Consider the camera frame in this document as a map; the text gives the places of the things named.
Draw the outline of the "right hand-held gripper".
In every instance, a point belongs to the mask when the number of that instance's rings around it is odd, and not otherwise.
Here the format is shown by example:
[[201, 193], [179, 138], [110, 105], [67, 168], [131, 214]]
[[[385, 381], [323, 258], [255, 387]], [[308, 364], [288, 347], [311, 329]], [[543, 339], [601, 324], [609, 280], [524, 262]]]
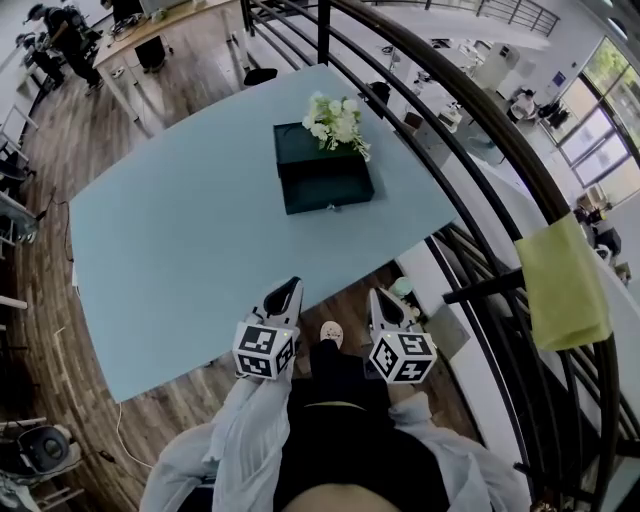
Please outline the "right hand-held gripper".
[[437, 360], [431, 335], [421, 333], [411, 308], [392, 293], [372, 288], [368, 295], [370, 331], [377, 338], [369, 361], [387, 384], [422, 383]]

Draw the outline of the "yellow-green cloth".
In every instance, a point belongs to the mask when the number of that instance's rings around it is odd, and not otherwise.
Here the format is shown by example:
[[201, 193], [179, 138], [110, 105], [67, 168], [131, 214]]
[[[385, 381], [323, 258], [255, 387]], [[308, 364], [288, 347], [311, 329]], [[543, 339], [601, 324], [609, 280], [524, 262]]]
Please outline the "yellow-green cloth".
[[561, 351], [612, 335], [600, 258], [574, 214], [515, 242], [537, 348]]

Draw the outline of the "person's light patterned shoe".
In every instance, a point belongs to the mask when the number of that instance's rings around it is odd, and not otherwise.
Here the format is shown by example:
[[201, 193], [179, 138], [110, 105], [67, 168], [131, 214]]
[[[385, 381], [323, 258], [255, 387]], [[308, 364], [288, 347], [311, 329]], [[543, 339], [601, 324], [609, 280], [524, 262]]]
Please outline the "person's light patterned shoe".
[[340, 349], [344, 340], [344, 331], [340, 324], [335, 321], [326, 321], [320, 329], [321, 341], [333, 341]]

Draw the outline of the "large glass window wall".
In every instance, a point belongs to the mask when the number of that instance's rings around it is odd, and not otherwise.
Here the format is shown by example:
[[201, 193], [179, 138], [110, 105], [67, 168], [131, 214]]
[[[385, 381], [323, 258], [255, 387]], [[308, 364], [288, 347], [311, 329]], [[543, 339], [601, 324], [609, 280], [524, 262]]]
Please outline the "large glass window wall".
[[551, 134], [584, 188], [614, 205], [640, 192], [640, 71], [605, 37], [560, 97]]

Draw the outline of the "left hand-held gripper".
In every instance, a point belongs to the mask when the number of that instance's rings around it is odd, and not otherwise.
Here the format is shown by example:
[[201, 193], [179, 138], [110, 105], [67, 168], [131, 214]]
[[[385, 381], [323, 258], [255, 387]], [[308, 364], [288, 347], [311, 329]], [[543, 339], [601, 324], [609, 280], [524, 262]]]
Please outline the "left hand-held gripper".
[[273, 283], [246, 317], [257, 324], [238, 323], [232, 354], [240, 375], [276, 380], [294, 359], [300, 330], [281, 327], [297, 324], [303, 294], [300, 277]]

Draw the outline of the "white flower bouquet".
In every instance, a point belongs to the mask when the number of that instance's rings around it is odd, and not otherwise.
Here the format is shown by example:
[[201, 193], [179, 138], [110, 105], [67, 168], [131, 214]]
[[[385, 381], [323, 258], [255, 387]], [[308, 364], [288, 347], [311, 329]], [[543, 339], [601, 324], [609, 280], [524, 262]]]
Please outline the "white flower bouquet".
[[371, 145], [360, 132], [361, 112], [355, 99], [332, 99], [316, 91], [309, 99], [309, 109], [302, 126], [318, 140], [321, 150], [351, 149], [365, 162], [370, 161]]

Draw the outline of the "pale flat box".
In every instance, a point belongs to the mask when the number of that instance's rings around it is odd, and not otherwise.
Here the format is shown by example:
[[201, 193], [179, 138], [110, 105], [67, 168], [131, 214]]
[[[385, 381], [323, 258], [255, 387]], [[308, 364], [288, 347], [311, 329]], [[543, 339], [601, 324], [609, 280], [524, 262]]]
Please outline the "pale flat box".
[[447, 304], [440, 305], [423, 328], [447, 360], [451, 360], [470, 339], [467, 329]]

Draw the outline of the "person's right forearm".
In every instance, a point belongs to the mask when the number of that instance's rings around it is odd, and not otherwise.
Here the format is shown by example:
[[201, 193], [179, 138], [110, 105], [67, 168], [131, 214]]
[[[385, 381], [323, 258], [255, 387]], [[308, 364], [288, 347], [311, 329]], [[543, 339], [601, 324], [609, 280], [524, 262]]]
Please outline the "person's right forearm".
[[449, 498], [447, 512], [530, 512], [531, 499], [516, 471], [481, 444], [438, 427], [420, 391], [392, 405], [396, 428], [435, 456]]

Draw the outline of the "person's black clothed body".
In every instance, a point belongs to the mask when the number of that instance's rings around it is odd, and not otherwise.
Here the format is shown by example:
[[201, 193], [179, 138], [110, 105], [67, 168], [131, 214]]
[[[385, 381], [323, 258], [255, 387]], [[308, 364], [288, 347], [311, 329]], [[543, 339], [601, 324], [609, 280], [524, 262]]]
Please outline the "person's black clothed body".
[[450, 499], [435, 455], [399, 430], [386, 384], [368, 380], [357, 356], [330, 339], [310, 350], [311, 376], [292, 384], [290, 433], [282, 449], [273, 511], [310, 491], [353, 491], [351, 504], [325, 500], [322, 512], [447, 512]]

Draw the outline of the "black box under table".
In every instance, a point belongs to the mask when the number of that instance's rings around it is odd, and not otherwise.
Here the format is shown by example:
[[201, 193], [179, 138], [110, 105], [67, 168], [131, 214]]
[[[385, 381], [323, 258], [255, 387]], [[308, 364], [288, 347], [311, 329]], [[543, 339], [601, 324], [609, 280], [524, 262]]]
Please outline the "black box under table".
[[156, 36], [134, 49], [145, 73], [159, 69], [165, 61], [165, 49], [160, 36]]

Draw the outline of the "white boxy device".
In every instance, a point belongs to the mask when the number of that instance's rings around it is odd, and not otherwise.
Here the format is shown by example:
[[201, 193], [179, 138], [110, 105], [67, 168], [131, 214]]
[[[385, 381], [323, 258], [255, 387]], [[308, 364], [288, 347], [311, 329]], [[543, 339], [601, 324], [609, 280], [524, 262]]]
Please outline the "white boxy device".
[[139, 0], [143, 13], [151, 17], [160, 10], [169, 10], [190, 0]]

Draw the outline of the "grey round floor fan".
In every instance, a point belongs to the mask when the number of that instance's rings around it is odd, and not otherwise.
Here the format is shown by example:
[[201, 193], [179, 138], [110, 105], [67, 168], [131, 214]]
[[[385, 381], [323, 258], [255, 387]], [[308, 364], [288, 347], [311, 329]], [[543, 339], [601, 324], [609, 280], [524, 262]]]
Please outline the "grey round floor fan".
[[17, 439], [20, 457], [38, 475], [61, 472], [77, 464], [82, 450], [71, 432], [62, 425], [40, 425]]

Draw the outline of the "wooden table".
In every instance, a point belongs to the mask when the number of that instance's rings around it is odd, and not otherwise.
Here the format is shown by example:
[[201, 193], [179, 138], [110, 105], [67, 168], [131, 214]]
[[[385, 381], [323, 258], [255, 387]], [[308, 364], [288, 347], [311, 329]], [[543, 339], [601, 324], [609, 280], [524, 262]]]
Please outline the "wooden table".
[[110, 71], [112, 63], [122, 60], [125, 53], [133, 50], [136, 46], [146, 43], [156, 36], [163, 35], [170, 29], [188, 24], [208, 14], [215, 14], [221, 19], [225, 40], [237, 44], [242, 68], [249, 69], [250, 62], [241, 0], [197, 0], [196, 3], [190, 0], [189, 2], [183, 2], [169, 8], [167, 15], [160, 21], [140, 22], [133, 28], [124, 31], [121, 36], [115, 37], [107, 34], [105, 39], [102, 40], [94, 60], [94, 68], [99, 72], [106, 87], [111, 91], [132, 122], [136, 122], [139, 119], [139, 115], [112, 77]]

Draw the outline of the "black stool seat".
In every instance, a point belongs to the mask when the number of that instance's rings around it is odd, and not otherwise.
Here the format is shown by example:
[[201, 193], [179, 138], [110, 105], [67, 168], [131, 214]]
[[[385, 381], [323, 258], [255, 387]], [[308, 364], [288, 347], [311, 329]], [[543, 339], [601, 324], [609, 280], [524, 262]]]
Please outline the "black stool seat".
[[275, 79], [277, 75], [278, 75], [278, 70], [275, 68], [250, 69], [244, 77], [243, 84], [246, 87], [257, 86]]

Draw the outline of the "black metal railing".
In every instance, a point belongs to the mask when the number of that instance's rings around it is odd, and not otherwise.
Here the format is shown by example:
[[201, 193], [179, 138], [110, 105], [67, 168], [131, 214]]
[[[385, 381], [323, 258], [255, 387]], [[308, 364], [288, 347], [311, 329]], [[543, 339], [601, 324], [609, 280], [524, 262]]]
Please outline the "black metal railing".
[[532, 0], [479, 0], [476, 15], [549, 37], [560, 18]]

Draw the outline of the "white standing air conditioner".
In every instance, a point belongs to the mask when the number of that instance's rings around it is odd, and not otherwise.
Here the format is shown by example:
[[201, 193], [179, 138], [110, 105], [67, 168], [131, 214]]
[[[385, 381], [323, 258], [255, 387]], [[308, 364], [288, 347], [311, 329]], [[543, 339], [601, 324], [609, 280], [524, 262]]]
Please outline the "white standing air conditioner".
[[515, 46], [494, 43], [484, 62], [476, 69], [474, 79], [483, 89], [497, 90], [519, 59], [520, 52]]

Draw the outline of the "person's left forearm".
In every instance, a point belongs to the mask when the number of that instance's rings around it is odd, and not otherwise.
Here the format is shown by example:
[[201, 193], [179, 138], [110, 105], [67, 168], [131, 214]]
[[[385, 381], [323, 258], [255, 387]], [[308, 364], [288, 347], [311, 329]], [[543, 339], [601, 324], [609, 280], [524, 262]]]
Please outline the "person's left forearm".
[[212, 480], [206, 512], [273, 512], [282, 448], [290, 433], [292, 371], [275, 380], [236, 381], [211, 422], [175, 437], [148, 477], [139, 512], [178, 512]]

